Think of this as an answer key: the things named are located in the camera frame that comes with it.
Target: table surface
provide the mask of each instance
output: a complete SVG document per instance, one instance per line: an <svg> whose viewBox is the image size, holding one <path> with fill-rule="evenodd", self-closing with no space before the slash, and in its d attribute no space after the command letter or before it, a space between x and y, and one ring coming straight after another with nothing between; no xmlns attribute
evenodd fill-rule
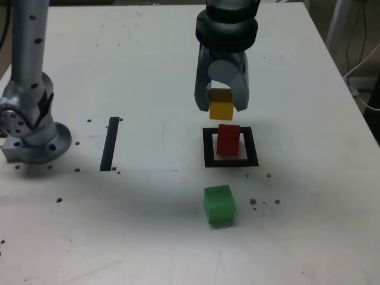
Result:
<svg viewBox="0 0 380 285"><path fill-rule="evenodd" d="M203 8L49 10L44 71L73 145L18 170L1 156L2 284L380 282L380 151L305 7L259 8L232 123L260 167L232 169L204 168L202 128L220 121L194 102ZM99 172L110 116L117 171ZM203 191L223 184L236 218L214 229Z"/></svg>

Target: white cable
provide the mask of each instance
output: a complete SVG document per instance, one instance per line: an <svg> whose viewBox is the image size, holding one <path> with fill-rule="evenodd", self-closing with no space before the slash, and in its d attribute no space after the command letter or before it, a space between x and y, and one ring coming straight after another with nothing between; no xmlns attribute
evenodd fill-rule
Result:
<svg viewBox="0 0 380 285"><path fill-rule="evenodd" d="M373 108L373 107L371 107L371 106L368 106L367 103L364 102L364 100L363 100L362 98L360 98L360 95L357 95L357 96L354 97L354 98L358 98L358 99L363 103L363 105L366 106L368 109L371 109L371 110L373 110L373 111L379 111L379 112L380 112L380 109L376 109L376 108Z"/></svg>
<svg viewBox="0 0 380 285"><path fill-rule="evenodd" d="M377 50L378 48L380 48L380 43L379 43L379 44L373 49L373 51L372 51L372 52L371 52L371 53L370 53L370 54L369 54L369 55L368 55L368 56L367 56L367 57L366 57L366 58L365 58L360 64L356 65L356 67L354 67L349 73L347 73L347 74L343 77L343 80L344 80L349 74L351 74L356 68L358 68L359 66L361 66L362 64L364 64L364 62L366 62L366 60L369 59L369 58L370 58L370 57L376 52L376 50ZM359 94L359 92L358 92L357 89L348 86L348 84L347 84L346 81L345 81L345 84L346 84L347 88L351 90L351 94L354 93L354 94L352 94L352 97L354 97L354 98L358 98L358 99L362 102L362 104L363 104L364 106L366 106L368 109L373 110L373 111L378 111L378 112L380 112L380 109L376 109L376 108L374 108L374 107L368 106L367 103L364 102L364 100L363 100L362 98L360 98L360 94Z"/></svg>
<svg viewBox="0 0 380 285"><path fill-rule="evenodd" d="M376 52L376 50L378 49L380 47L380 43L377 45L377 47L375 47L375 49L360 63L360 64L358 64L358 65L356 65L356 67L355 68L353 68L349 73L347 73L344 77L343 77L343 79L345 79L351 72L353 72L356 68L358 68L359 66L361 66L362 64L364 64L365 62L366 62L366 60L367 59L369 59L372 55L373 55L373 53L374 52Z"/></svg>

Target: black square frame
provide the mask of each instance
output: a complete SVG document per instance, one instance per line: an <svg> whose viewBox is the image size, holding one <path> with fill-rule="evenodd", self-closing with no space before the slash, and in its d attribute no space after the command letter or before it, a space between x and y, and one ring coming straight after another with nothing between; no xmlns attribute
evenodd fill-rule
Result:
<svg viewBox="0 0 380 285"><path fill-rule="evenodd" d="M203 128L204 167L249 167L259 166L257 159L254 136L250 126L240 128L244 136L247 159L216 160L214 158L213 134L218 133L218 128Z"/></svg>

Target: black tape strip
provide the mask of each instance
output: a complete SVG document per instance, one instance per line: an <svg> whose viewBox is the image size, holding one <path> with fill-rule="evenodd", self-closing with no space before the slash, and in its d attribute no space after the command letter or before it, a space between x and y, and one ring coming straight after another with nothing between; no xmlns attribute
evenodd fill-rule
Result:
<svg viewBox="0 0 380 285"><path fill-rule="evenodd" d="M116 137L118 135L119 117L109 118L106 142L104 143L100 171L111 171L113 152L115 150Z"/></svg>

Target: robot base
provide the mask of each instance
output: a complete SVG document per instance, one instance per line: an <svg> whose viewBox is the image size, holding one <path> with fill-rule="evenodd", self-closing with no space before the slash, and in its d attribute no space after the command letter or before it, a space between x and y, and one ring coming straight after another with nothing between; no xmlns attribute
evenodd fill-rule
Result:
<svg viewBox="0 0 380 285"><path fill-rule="evenodd" d="M71 145L71 134L65 125L61 123L55 125L58 131L56 137L38 147L31 147L19 138L8 136L2 146L7 161L37 164L50 162L63 155Z"/></svg>

